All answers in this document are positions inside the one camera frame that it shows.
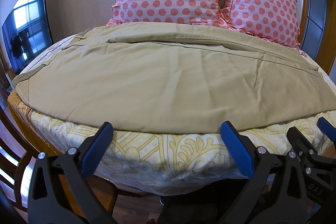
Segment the silver bolt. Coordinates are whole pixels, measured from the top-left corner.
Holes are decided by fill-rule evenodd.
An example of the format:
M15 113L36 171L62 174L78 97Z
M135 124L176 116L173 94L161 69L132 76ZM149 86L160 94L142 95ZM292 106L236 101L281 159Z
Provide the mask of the silver bolt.
M290 156L291 158L295 158L295 157L296 157L296 153L293 152L293 151L290 151L288 154L289 154L289 156Z
M265 154L267 152L266 148L263 147L263 146L259 146L257 148L257 151L258 151L259 154Z
M39 155L37 156L39 159L43 159L45 157L45 153L41 152L39 153Z
M71 147L71 148L68 149L68 154L69 155L74 155L74 154L76 154L76 152L77 152L76 147Z

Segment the bed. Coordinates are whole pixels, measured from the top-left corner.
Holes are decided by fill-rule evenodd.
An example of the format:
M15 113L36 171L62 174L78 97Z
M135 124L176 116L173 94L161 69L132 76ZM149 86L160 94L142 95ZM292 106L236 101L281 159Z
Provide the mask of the bed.
M303 0L299 2L300 10ZM49 60L53 54L71 43L74 37L75 35L67 37L42 52L23 73ZM318 66L309 56L302 58ZM336 95L335 84L320 67L319 72ZM16 91L9 96L8 104L28 141L48 155L65 153L70 147L78 147L85 138L98 130L98 127L57 119L31 109ZM248 136L256 146L266 147L271 153L285 154L290 149L286 132L290 127L296 126L320 154L330 146L329 139L316 125L320 117L325 117L332 125L336 125L336 111L332 110L244 130L240 134ZM96 174L158 195L183 194L220 179L242 178L219 134L177 135L122 130L114 132L114 139Z

